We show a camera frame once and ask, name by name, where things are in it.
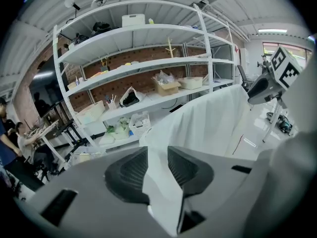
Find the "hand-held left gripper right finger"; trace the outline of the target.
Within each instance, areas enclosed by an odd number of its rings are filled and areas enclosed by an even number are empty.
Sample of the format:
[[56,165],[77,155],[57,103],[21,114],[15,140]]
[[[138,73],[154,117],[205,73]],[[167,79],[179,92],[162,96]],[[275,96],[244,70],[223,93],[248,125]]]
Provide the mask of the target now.
[[174,179],[188,198],[201,194],[214,179],[214,170],[203,162],[176,147],[167,148],[168,167]]

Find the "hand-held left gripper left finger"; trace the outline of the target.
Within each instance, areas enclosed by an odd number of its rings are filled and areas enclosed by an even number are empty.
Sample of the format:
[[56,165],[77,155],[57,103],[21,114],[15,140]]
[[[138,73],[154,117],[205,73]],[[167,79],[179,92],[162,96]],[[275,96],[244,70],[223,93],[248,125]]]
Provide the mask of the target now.
[[148,170],[148,148],[138,147],[109,165],[105,171],[108,190],[126,203],[149,205],[149,196],[143,193],[144,177]]

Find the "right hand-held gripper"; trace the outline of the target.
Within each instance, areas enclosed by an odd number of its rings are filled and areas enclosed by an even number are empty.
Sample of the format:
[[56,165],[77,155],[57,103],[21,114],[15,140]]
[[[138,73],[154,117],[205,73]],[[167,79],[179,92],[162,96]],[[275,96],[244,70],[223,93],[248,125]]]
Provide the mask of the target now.
[[276,99],[279,105],[285,108],[286,104],[282,100],[282,95],[302,70],[293,55],[283,46],[278,46],[270,57],[267,71],[260,75],[249,89],[249,104],[264,104]]

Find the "white pillow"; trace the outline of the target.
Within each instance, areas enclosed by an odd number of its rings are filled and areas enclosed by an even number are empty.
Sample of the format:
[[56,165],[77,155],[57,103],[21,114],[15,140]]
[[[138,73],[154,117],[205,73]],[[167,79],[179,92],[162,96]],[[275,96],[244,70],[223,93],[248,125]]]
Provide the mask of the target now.
[[109,135],[109,134],[105,134],[103,137],[100,138],[99,140],[99,145],[110,145],[113,144],[115,142],[115,139]]

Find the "clear plastic storage bin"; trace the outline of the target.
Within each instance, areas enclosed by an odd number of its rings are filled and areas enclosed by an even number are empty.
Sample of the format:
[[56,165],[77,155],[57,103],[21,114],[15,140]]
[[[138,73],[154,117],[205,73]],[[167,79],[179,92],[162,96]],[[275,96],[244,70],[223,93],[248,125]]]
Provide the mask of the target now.
[[68,168],[73,167],[77,164],[89,161],[89,160],[93,160],[93,159],[97,159],[100,157],[103,157],[105,155],[105,153],[101,153],[101,152],[95,152],[95,153],[73,153],[70,158],[69,161],[67,162],[67,166]]

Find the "white box with plants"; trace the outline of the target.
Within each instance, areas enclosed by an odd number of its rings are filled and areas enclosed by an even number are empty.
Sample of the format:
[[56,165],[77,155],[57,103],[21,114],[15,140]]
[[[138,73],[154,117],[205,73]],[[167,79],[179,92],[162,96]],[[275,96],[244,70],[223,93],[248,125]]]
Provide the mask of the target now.
[[106,128],[106,133],[112,136],[115,140],[126,139],[130,136],[129,123],[130,118],[121,117],[115,125],[109,125]]

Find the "black teal bag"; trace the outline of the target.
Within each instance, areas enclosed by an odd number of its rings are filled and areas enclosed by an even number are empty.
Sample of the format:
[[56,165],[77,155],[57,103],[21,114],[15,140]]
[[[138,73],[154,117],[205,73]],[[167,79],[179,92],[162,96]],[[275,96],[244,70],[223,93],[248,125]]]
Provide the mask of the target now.
[[279,130],[287,134],[291,132],[291,129],[293,127],[293,125],[289,122],[288,118],[284,115],[279,115],[278,121],[276,124]]

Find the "white basket with cups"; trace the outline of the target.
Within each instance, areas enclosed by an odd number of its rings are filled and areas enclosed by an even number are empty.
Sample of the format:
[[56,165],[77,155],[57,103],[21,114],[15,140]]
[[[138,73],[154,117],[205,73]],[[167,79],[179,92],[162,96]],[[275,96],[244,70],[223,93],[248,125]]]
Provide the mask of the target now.
[[131,116],[129,129],[132,133],[140,138],[145,132],[151,128],[151,122],[148,111],[135,113]]

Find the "white pen holder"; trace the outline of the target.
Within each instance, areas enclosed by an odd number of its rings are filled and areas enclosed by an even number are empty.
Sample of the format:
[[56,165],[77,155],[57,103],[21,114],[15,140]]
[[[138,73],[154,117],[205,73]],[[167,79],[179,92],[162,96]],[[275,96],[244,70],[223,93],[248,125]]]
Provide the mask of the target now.
[[115,96],[112,95],[111,97],[109,97],[108,95],[105,96],[105,101],[106,101],[106,103],[107,103],[107,105],[108,105],[108,108],[109,108],[110,110],[115,110],[115,109],[117,109],[117,105],[116,105],[116,103],[115,103],[115,99],[116,99],[116,95],[115,95]]

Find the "black and white bag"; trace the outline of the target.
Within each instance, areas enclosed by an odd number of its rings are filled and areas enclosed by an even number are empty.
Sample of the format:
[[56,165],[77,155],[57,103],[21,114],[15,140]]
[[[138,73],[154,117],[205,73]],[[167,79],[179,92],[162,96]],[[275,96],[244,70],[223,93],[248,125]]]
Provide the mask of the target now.
[[139,91],[136,91],[133,87],[128,88],[125,94],[121,97],[119,101],[119,105],[122,108],[129,107],[136,103],[143,101],[145,98],[145,94]]

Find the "white shallow basket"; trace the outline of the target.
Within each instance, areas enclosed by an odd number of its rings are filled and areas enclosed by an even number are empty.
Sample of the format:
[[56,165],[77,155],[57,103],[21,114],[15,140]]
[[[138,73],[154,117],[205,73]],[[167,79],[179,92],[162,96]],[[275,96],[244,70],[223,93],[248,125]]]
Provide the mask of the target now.
[[187,90],[194,90],[201,88],[203,85],[203,78],[202,77],[185,77],[179,78],[178,82],[180,84],[180,88],[187,89]]

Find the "cardboard box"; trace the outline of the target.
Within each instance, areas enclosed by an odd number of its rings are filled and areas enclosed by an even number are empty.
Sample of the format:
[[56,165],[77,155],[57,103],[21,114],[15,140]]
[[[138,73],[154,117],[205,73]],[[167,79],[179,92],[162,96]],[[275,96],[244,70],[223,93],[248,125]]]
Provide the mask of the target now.
[[155,74],[152,80],[154,81],[157,93],[163,97],[178,93],[181,86],[171,73],[166,74],[162,70],[160,73]]

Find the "wooden top desk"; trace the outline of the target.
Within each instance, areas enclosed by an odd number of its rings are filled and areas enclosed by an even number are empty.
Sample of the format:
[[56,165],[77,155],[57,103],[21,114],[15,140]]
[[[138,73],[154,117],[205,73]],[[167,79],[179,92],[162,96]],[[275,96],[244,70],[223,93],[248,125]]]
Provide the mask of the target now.
[[58,120],[53,122],[50,126],[47,126],[46,128],[37,128],[36,130],[33,130],[32,132],[29,132],[27,134],[27,139],[31,142],[31,144],[34,144],[37,147],[39,147],[40,143],[43,141],[49,147],[49,149],[54,155],[56,155],[59,159],[65,162],[63,157],[60,156],[60,154],[56,151],[55,147],[47,139],[47,134],[52,131],[55,131],[54,138],[58,138],[60,135],[62,135],[71,147],[74,147],[73,143],[75,142],[75,140],[71,139],[71,135],[67,136],[65,134],[65,125],[62,127],[58,127],[57,125]]

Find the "person's white printed t-shirt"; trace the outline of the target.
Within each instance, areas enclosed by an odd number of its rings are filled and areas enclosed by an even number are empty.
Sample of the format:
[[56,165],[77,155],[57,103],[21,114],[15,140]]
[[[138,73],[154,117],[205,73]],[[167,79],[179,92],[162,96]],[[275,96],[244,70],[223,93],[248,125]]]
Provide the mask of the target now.
[[298,205],[317,171],[317,131],[300,132],[272,153],[269,171],[252,211],[252,220],[267,228]]

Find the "wooden branch rack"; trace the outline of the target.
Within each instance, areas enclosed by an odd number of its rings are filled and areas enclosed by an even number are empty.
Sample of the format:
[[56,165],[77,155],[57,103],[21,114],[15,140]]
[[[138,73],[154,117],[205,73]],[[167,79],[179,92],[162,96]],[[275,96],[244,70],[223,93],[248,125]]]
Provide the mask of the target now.
[[168,37],[167,38],[168,48],[166,48],[166,50],[170,53],[171,58],[174,58],[173,51],[175,50],[175,48],[171,46],[171,41],[172,39]]

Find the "white metal shelving unit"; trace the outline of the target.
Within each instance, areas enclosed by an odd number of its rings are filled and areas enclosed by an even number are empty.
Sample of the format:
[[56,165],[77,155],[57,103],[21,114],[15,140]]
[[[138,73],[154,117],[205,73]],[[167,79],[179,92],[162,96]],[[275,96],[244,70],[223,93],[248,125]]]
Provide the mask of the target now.
[[[58,54],[57,45],[59,37],[72,40],[76,33],[87,35],[92,31],[90,24],[99,19],[116,22],[123,15],[132,14],[133,11],[142,12],[146,19],[154,22],[144,25],[135,25],[116,28],[98,34],[84,42],[72,46],[63,55]],[[201,11],[199,7],[163,0],[127,0],[111,3],[92,9],[79,17],[70,20],[62,27],[53,28],[53,58],[57,80],[64,101],[73,118],[76,113],[70,103],[70,96],[88,91],[131,75],[176,66],[206,64],[208,66],[208,81],[201,88],[194,90],[183,89],[176,94],[166,97],[155,96],[151,99],[146,96],[143,101],[128,108],[117,107],[114,111],[105,111],[98,121],[107,121],[125,114],[130,114],[148,107],[152,107],[170,100],[178,99],[201,91],[212,91],[216,87],[234,84],[234,79],[221,78],[214,72],[214,66],[229,64],[234,66],[234,58],[218,59],[214,57],[213,49],[224,45],[234,53],[232,37],[221,38],[215,34],[220,29],[228,29],[229,25],[219,19]],[[123,65],[118,69],[86,79],[76,87],[66,90],[61,65],[77,65],[86,67],[99,60],[107,59],[126,52],[136,52],[145,48],[168,48],[167,38],[171,38],[171,46],[194,47],[205,49],[204,54],[167,58]]]

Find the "white rectangular case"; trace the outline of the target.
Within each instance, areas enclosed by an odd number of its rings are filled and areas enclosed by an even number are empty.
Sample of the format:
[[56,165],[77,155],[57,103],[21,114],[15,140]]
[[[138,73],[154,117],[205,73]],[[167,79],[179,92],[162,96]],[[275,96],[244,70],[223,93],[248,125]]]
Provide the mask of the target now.
[[129,14],[122,16],[122,27],[144,25],[145,22],[144,14]]

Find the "black wall screen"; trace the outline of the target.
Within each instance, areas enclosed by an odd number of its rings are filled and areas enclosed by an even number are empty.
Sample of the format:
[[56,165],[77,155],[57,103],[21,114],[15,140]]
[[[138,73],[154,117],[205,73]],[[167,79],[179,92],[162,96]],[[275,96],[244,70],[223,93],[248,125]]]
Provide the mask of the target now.
[[29,90],[41,118],[51,110],[55,103],[63,100],[53,57],[40,63],[37,73],[29,85]]

